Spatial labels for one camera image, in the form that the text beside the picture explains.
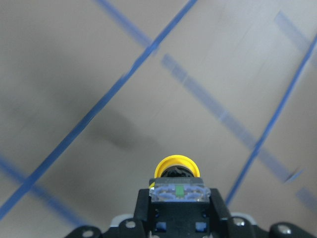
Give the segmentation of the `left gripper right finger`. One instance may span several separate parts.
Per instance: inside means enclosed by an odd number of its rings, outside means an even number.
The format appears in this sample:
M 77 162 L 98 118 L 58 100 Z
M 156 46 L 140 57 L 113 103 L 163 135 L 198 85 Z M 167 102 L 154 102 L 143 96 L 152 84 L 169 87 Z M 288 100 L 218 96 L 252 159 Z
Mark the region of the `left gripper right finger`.
M 207 233 L 228 233 L 228 221 L 231 214 L 216 188 L 210 188 L 209 205 L 205 211 Z

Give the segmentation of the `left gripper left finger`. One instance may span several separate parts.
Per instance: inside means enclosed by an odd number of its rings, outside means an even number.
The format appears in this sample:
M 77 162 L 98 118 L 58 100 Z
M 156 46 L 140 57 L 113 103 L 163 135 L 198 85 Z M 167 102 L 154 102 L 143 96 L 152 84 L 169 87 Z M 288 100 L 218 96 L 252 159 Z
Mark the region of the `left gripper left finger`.
M 152 205 L 149 189 L 140 189 L 136 201 L 133 222 L 137 233 L 153 233 L 155 209 Z

